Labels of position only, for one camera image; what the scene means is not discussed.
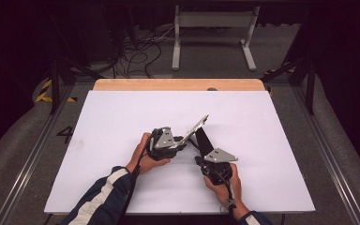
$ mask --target hand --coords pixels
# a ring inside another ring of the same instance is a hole
[[[151,136],[150,133],[144,133],[142,135],[142,140],[140,141],[139,144],[137,144],[136,149],[133,152],[133,156],[131,157],[129,164],[127,165],[127,169],[131,173],[133,173],[134,169],[136,168],[140,154],[142,153],[145,143],[147,142],[150,136]],[[171,162],[169,158],[164,158],[160,161],[155,161],[152,158],[150,158],[148,155],[146,155],[147,151],[144,151],[144,154],[145,156],[142,157],[142,160],[140,161],[140,174],[147,173],[157,166],[163,166]]]
[[[230,163],[231,169],[232,169],[232,177],[230,178],[230,184],[232,185],[233,189],[233,198],[235,200],[236,208],[233,209],[233,217],[235,220],[238,220],[241,218],[244,214],[248,213],[248,208],[244,205],[242,202],[242,186],[241,186],[241,179],[239,179],[238,176],[238,169],[236,168],[236,165],[233,163]],[[229,202],[229,191],[227,190],[225,185],[218,185],[215,186],[212,184],[210,179],[207,176],[203,177],[203,180],[206,184],[206,186],[213,190],[215,192],[216,197],[218,201],[222,205],[228,205]]]

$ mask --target silver metal plate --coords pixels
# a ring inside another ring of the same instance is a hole
[[[215,148],[215,149],[213,149],[212,152],[210,152],[208,155],[206,155],[203,159],[205,159],[206,161],[219,163],[219,162],[237,161],[238,157],[235,157],[222,149]]]
[[[207,120],[208,116],[209,116],[208,114],[204,116],[189,132],[187,132],[187,134],[180,142],[178,142],[178,144],[185,143],[189,137],[191,137],[199,128],[201,128],[204,125],[204,122]]]
[[[155,145],[156,148],[170,147],[175,145],[174,137],[170,127],[165,127],[162,129],[163,133],[160,138],[157,140]]]

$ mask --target metal rail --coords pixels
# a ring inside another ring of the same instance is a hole
[[[28,181],[31,178],[34,169],[36,168],[39,158],[43,152],[43,148],[45,146],[46,141],[52,131],[53,125],[55,124],[58,115],[63,110],[64,105],[66,103],[66,99],[69,97],[69,94],[72,91],[72,86],[63,87],[64,91],[60,97],[61,104],[59,105],[57,111],[50,115],[48,121],[43,127],[36,144],[34,145],[33,150],[31,151],[28,159],[25,161],[24,166],[22,167],[22,171],[19,173],[16,182],[14,183],[11,191],[7,195],[7,198],[2,205],[0,210],[0,225],[8,224],[8,221],[16,208],[17,203],[19,202],[23,192],[28,184]]]
[[[356,199],[353,196],[350,186],[348,185],[346,178],[341,172],[334,155],[332,154],[332,150],[330,149],[329,144],[327,143],[326,139],[323,136],[323,132],[321,131],[321,128],[318,125],[317,120],[313,115],[310,115],[310,113],[308,112],[308,109],[305,105],[306,100],[301,88],[292,87],[292,91],[298,103],[300,104],[301,108],[303,109],[303,112],[315,134],[315,137],[319,142],[322,159],[330,175],[332,176],[338,194],[340,195],[341,200],[344,202],[347,212],[349,213],[350,218],[352,219],[352,223],[360,225],[360,207],[356,202]]]

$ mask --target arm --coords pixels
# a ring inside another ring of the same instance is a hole
[[[132,173],[137,166],[139,156],[149,136],[149,133],[144,133],[129,164],[126,167],[114,167],[111,175],[98,179],[60,225],[116,224],[131,189]],[[146,155],[140,161],[140,174],[147,173],[156,166],[162,166],[168,162],[170,162],[168,158],[154,161]]]
[[[233,188],[233,197],[236,205],[236,208],[234,208],[232,211],[233,218],[237,221],[238,224],[242,225],[271,225],[272,223],[267,217],[256,211],[249,211],[249,209],[242,202],[242,187],[241,180],[238,176],[238,170],[235,164],[231,163],[231,167],[232,178],[230,179],[230,183]],[[215,192],[218,201],[222,205],[227,205],[229,200],[229,192],[226,187],[224,185],[214,186],[206,176],[203,178],[203,180],[206,186]]]

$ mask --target white table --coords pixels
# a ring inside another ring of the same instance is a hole
[[[128,163],[145,131],[169,126],[173,135],[184,135],[206,114],[203,129],[214,147],[239,157],[243,201],[250,209],[315,210],[266,91],[95,90],[84,103],[45,212],[68,213],[112,166]],[[218,201],[195,164],[197,155],[189,144],[170,164],[139,176],[127,213],[218,214]]]

